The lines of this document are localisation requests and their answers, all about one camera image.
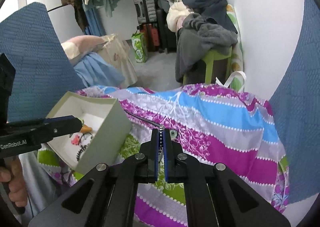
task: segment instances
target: cardboard box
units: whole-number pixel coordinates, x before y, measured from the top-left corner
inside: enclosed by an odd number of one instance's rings
[[[55,137],[48,144],[73,170],[86,174],[99,163],[113,165],[132,124],[117,99],[90,98],[67,92],[49,112],[48,118],[73,115],[83,119],[94,135],[79,161],[80,146],[72,137]]]

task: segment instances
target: green stool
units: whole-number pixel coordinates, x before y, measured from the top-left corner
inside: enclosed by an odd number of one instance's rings
[[[223,55],[219,53],[217,50],[209,50],[208,53],[202,58],[202,60],[205,62],[205,65],[206,65],[205,80],[204,80],[205,84],[211,83],[211,78],[213,73],[213,61],[228,59],[226,80],[229,78],[230,68],[231,68],[231,53],[232,53],[232,47],[230,47],[228,55]],[[187,81],[187,75],[184,74],[182,84],[185,85],[186,81]]]

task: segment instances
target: blue gripper pad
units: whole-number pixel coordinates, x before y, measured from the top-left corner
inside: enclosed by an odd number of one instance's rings
[[[163,131],[163,161],[164,161],[164,179],[167,182],[169,178],[168,172],[168,157],[167,157],[167,144],[166,144],[166,130]]]

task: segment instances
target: orange object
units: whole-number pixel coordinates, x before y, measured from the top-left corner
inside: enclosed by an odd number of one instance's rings
[[[88,127],[86,124],[84,124],[80,130],[80,133],[89,133],[92,131],[92,128]]]

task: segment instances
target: finger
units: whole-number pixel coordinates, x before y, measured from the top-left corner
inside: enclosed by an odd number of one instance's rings
[[[27,199],[27,190],[23,188],[15,193],[10,192],[9,198],[12,202],[23,202]]]
[[[0,182],[9,182],[11,180],[10,172],[4,167],[0,167]]]
[[[23,202],[16,202],[16,206],[17,206],[17,207],[26,207],[27,204],[28,204],[28,201],[27,201],[27,200],[25,200],[25,201],[23,201]]]
[[[10,182],[9,182],[9,189],[12,193],[15,193],[19,191],[20,189],[23,189],[26,187],[26,183],[23,179],[23,176],[15,176]]]
[[[11,162],[11,172],[13,175],[22,175],[22,166],[18,157]]]

